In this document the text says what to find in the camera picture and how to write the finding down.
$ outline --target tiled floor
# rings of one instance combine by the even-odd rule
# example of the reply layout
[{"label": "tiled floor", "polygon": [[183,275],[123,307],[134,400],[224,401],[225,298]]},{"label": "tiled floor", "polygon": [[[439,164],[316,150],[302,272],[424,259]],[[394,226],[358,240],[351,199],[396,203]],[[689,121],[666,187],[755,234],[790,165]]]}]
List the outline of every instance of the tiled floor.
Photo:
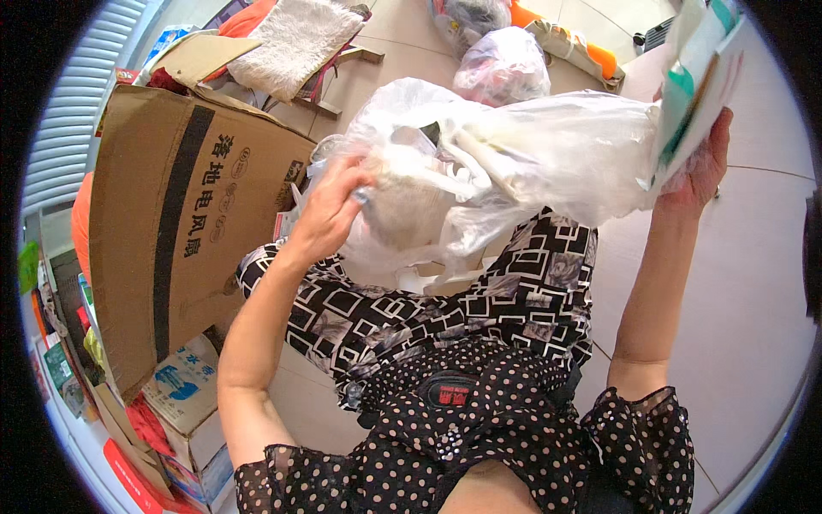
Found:
[{"label": "tiled floor", "polygon": [[[449,87],[459,66],[432,26],[424,0],[368,3],[373,18],[356,43],[385,52],[386,57],[379,66],[345,63],[339,76],[326,82],[323,99],[342,109],[339,120],[332,122],[284,104],[272,111],[315,141],[344,132],[377,87],[403,76]],[[634,60],[630,37],[671,17],[678,7],[676,0],[523,0],[523,4],[614,51],[627,73],[623,95],[650,100],[661,79],[663,49]],[[191,9],[186,12],[185,16],[192,16]],[[185,16],[180,14],[173,22],[191,22]],[[700,464],[694,513],[731,487],[767,442],[789,407],[811,342],[810,323],[804,317],[799,243],[804,199],[813,186],[809,143],[777,62],[752,29],[744,37],[749,46],[745,74],[732,102],[736,117],[730,169],[722,196],[708,208],[701,225],[670,372],[671,383],[690,411]],[[596,81],[565,63],[552,67],[549,74],[554,94],[598,88]],[[634,213],[600,229],[592,285],[593,334],[599,347],[584,369],[577,393],[582,411],[604,387],[648,222],[648,213]],[[284,349],[271,394],[301,444],[345,453],[365,433],[355,415],[335,408],[331,380],[290,348]],[[232,511],[230,503],[222,512]]]}]

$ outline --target white plastic bag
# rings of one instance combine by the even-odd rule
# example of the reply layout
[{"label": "white plastic bag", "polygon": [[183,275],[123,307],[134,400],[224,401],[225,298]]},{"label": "white plastic bag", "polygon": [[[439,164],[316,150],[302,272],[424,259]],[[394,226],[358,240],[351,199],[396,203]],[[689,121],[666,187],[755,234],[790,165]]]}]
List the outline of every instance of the white plastic bag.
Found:
[{"label": "white plastic bag", "polygon": [[548,96],[551,79],[545,53],[527,30],[494,30],[465,53],[451,89],[491,107]]},{"label": "white plastic bag", "polygon": [[[498,109],[419,79],[378,89],[326,153],[365,156],[375,188],[340,249],[379,273],[417,262],[466,271],[464,260],[550,206],[597,226],[654,194],[658,107],[578,91]],[[316,181],[325,161],[312,165]]]},{"label": "white plastic bag", "polygon": [[434,26],[460,60],[488,32],[510,26],[510,0],[428,0]]}]

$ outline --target plastic packaging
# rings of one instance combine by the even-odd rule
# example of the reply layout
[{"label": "plastic packaging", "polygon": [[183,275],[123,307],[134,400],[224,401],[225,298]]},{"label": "plastic packaging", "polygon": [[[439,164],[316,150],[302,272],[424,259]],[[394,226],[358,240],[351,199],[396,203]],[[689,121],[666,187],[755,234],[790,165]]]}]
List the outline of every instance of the plastic packaging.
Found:
[{"label": "plastic packaging", "polygon": [[428,0],[428,11],[460,60],[492,30],[510,26],[510,0]]},{"label": "plastic packaging", "polygon": [[668,36],[669,54],[663,69],[664,115],[653,150],[658,165],[651,180],[643,183],[645,188],[660,188],[661,183],[665,193],[682,185],[688,167],[681,164],[689,158],[690,148],[683,151],[680,145],[693,122],[695,104],[704,103],[700,91],[708,80],[709,64],[740,19],[733,0],[714,0],[707,8],[703,0],[683,2],[682,13],[672,23]]},{"label": "plastic packaging", "polygon": [[545,53],[527,30],[494,30],[465,53],[451,89],[466,100],[492,107],[548,96],[551,79]]},{"label": "plastic packaging", "polygon": [[[577,91],[498,109],[419,79],[378,89],[326,158],[363,155],[377,176],[340,249],[379,273],[417,262],[447,277],[505,231],[550,206],[597,226],[655,198],[658,107]],[[312,165],[314,180],[326,160]]]}]

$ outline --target black and white patterned pants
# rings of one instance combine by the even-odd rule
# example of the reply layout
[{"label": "black and white patterned pants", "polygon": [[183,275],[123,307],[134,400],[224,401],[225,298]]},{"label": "black and white patterned pants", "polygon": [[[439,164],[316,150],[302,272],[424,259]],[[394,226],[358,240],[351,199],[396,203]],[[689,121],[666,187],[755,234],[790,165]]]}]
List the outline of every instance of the black and white patterned pants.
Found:
[{"label": "black and white patterned pants", "polygon": [[[334,255],[302,280],[285,342],[334,378],[346,410],[358,409],[364,383],[380,368],[468,335],[581,365],[593,344],[589,286],[597,240],[596,229],[546,207],[516,228],[467,291],[451,297],[354,284]],[[283,243],[243,258],[236,275],[246,298]]]}]

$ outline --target woman's right hand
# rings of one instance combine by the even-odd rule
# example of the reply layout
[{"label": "woman's right hand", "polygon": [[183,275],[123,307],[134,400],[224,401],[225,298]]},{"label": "woman's right hand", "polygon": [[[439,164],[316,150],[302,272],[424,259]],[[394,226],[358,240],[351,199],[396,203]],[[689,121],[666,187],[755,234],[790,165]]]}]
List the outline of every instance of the woman's right hand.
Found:
[{"label": "woman's right hand", "polygon": [[280,253],[285,252],[308,269],[345,243],[354,217],[362,209],[351,192],[373,185],[371,174],[357,167],[360,159],[347,157],[329,164]]}]

